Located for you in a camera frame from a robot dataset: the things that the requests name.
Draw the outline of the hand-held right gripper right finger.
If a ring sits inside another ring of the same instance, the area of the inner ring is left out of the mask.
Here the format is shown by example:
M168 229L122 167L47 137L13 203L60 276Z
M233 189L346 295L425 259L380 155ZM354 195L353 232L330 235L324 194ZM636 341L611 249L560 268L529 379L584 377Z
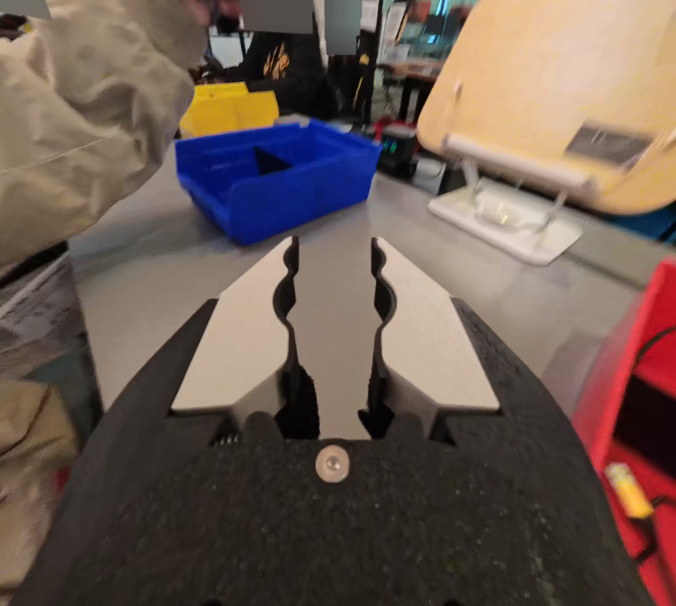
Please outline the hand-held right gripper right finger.
M424 433L449 415L498 415L500 401L451 294L382 237L370 244L376 329L367 406L368 433L386 433L412 414Z

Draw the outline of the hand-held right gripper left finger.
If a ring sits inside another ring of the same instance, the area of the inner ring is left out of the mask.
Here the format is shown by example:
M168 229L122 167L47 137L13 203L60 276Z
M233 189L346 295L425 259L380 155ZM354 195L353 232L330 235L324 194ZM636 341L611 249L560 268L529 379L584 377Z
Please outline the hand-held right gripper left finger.
M237 428L254 413L275 416L286 404L283 374L295 343L286 288L298 271L299 242L288 236L223 290L215 303L171 411L225 411Z

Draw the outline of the blue plastic bin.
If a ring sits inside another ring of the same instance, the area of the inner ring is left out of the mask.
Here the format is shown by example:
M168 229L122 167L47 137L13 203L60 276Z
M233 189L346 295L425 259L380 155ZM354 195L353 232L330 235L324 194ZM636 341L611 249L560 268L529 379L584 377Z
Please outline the blue plastic bin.
M255 146L292 169L259 176ZM380 154L378 142L316 120L175 142L181 188L242 246L364 202Z

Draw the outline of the red plastic bin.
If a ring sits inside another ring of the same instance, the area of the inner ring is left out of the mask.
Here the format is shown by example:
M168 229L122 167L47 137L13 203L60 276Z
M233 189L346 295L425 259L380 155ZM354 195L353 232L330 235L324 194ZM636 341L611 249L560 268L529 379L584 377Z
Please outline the red plastic bin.
M621 539L657 605L675 604L675 478L613 437L632 375L675 399L675 260L603 343L572 415Z

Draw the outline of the yellow plastic bin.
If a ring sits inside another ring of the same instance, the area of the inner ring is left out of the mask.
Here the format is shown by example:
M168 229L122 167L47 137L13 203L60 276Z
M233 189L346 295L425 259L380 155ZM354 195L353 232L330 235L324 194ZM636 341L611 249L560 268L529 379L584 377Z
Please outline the yellow plastic bin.
M249 92L242 82L203 84L195 87L179 132L196 138L272 126L280 117L275 93Z

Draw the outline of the black bin divider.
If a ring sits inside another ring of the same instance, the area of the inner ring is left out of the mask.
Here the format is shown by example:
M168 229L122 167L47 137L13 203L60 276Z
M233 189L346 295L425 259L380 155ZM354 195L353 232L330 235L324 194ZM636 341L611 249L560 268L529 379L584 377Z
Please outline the black bin divider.
M292 169L292 165L289 162L266 151L260 146L255 146L253 152L258 168L258 175L261 177Z
M675 478L675 399L671 396L632 375L613 437Z

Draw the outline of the black device with green lights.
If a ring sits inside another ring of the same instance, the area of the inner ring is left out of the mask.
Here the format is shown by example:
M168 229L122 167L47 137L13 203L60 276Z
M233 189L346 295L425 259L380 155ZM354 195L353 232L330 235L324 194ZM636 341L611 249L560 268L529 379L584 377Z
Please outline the black device with green lights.
M407 124L390 123L381 132L381 154L376 169L409 180L417 170L417 131Z

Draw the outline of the wooden board stand white base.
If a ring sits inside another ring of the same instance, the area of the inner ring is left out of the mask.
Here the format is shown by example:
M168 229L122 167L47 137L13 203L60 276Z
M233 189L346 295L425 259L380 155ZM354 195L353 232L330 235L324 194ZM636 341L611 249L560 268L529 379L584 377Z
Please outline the wooden board stand white base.
M641 215L675 201L675 0L480 0L417 123L467 184L428 205L531 265L581 237L569 200Z

